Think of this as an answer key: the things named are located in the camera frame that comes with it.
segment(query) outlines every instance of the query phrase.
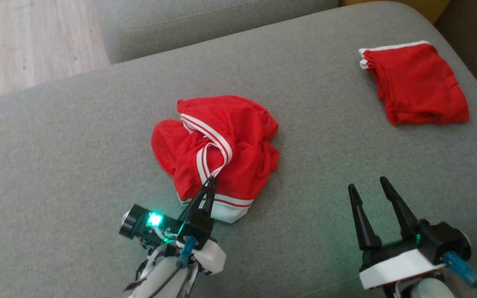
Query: wooden floor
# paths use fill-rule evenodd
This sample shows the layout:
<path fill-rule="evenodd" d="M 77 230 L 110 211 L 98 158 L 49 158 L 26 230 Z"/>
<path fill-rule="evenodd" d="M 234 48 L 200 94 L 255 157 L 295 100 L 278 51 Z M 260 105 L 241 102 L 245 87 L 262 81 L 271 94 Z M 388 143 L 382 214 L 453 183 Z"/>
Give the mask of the wooden floor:
<path fill-rule="evenodd" d="M 0 0 L 0 95 L 108 65 L 94 0 Z"/>

